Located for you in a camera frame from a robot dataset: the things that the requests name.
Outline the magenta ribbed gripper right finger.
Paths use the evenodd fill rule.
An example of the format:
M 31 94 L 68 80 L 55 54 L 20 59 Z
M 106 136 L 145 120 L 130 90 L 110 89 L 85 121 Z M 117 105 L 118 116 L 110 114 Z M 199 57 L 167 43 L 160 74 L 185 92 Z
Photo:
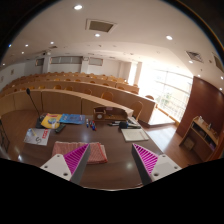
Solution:
M 181 167 L 166 154 L 157 155 L 135 143 L 132 144 L 132 155 L 143 185 L 181 170 Z

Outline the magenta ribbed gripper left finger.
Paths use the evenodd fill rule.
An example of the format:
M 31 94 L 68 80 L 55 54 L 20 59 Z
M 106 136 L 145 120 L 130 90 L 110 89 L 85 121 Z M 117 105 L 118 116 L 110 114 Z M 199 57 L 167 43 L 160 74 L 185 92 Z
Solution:
M 79 185 L 89 156 L 90 145 L 85 144 L 65 155 L 54 155 L 41 169 Z

